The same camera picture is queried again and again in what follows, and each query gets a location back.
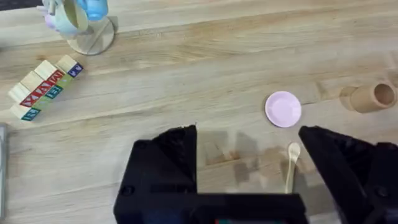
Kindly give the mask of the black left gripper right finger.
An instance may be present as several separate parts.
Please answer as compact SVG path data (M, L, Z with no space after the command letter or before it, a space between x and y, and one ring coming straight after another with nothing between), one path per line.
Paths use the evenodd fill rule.
M371 144L319 126L298 135L342 223L397 223L397 145Z

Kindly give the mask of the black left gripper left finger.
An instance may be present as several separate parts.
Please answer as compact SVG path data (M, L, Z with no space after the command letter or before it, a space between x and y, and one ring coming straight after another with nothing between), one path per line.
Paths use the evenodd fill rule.
M197 128L172 128L132 150L133 179L151 193L197 193Z

